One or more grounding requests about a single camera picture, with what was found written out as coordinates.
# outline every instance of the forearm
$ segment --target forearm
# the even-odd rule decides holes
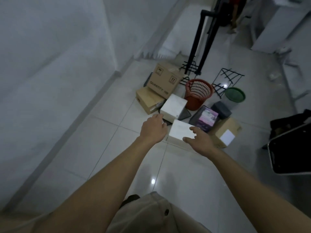
[[[152,146],[151,142],[138,137],[73,193],[38,230],[105,232]]]
[[[311,232],[311,220],[221,150],[211,161],[258,232]]]

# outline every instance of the person's right hand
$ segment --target person's right hand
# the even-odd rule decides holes
[[[183,141],[191,145],[200,155],[211,159],[217,151],[217,148],[214,146],[210,136],[198,127],[190,127],[189,129],[192,130],[196,136],[194,139],[184,137]]]

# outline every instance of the hand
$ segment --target hand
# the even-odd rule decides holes
[[[163,114],[154,114],[142,124],[140,137],[153,145],[159,143],[167,134],[167,125],[163,123]]]
[[[194,139],[184,137],[183,141],[191,145],[191,147],[200,155],[211,159],[217,151],[217,148],[214,146],[210,136],[198,127],[190,127],[189,129],[193,131],[196,136]]]

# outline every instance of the white furniture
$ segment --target white furniture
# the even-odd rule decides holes
[[[288,0],[261,0],[251,18],[251,49],[274,53],[309,11],[308,0],[301,4]]]
[[[169,131],[167,142],[193,151],[192,147],[183,141],[183,137],[189,137],[192,139],[195,137],[195,134],[189,129],[190,127],[193,127],[193,125],[179,120],[174,120],[172,128]]]
[[[160,110],[164,115],[163,119],[173,123],[175,119],[179,118],[186,104],[187,100],[171,94]]]

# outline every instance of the purple box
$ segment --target purple box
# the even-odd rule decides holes
[[[216,122],[218,113],[202,106],[193,117],[190,119],[189,124],[201,128],[204,132],[208,132]]]

